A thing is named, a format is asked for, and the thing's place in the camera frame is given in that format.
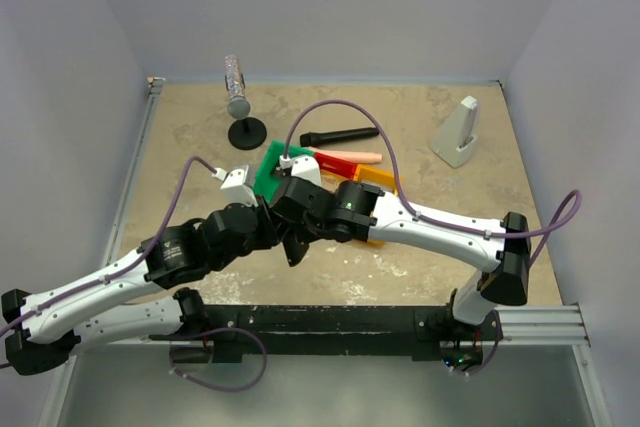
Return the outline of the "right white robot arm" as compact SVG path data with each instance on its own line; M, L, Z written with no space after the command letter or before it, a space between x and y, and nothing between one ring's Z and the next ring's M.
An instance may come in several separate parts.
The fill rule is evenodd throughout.
M528 301L530 242L521 214L503 219L474 219L430 209L430 223L418 218L418 206L376 186L344 181L331 192L300 177L287 177L270 202L272 212L306 236L345 243L373 240L420 248L470 265L476 273L457 289L445 318L458 339L477 332L497 306Z

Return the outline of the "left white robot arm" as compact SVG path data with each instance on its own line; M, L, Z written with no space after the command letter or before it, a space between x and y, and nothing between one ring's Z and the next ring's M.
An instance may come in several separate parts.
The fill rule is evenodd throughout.
M288 232L264 202L234 203L207 218L166 227L113 264L63 287L41 294L8 291L1 297L7 364L29 376L127 337L195 339L210 322L188 283L278 246Z

